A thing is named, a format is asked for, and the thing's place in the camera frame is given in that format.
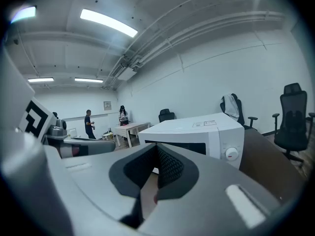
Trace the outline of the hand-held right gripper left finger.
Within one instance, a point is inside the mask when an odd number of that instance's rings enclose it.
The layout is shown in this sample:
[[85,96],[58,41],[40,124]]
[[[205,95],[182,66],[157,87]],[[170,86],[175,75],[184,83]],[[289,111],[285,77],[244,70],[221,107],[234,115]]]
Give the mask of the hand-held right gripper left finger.
[[44,146],[55,219],[66,229],[157,229],[158,209],[144,220],[141,189],[124,173],[128,161],[155,153],[155,145],[61,159]]

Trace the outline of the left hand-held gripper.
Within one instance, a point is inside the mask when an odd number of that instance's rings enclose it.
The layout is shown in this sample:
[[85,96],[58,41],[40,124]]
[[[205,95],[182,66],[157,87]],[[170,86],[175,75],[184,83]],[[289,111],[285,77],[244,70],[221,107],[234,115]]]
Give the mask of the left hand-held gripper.
[[22,132],[33,135],[44,145],[55,147],[61,158],[109,153],[116,148],[113,141],[96,139],[72,139],[71,144],[67,144],[64,142],[66,128],[64,120],[58,119],[35,98],[30,100],[19,124]]

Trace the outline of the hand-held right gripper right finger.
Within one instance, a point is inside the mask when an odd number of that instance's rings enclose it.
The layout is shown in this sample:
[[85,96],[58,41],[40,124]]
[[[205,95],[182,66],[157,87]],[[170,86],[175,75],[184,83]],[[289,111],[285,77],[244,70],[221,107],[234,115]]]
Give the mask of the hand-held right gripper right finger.
[[280,207],[268,190],[227,162],[165,147],[193,162],[199,177],[184,196],[159,200],[139,232],[150,236],[248,236],[256,234]]

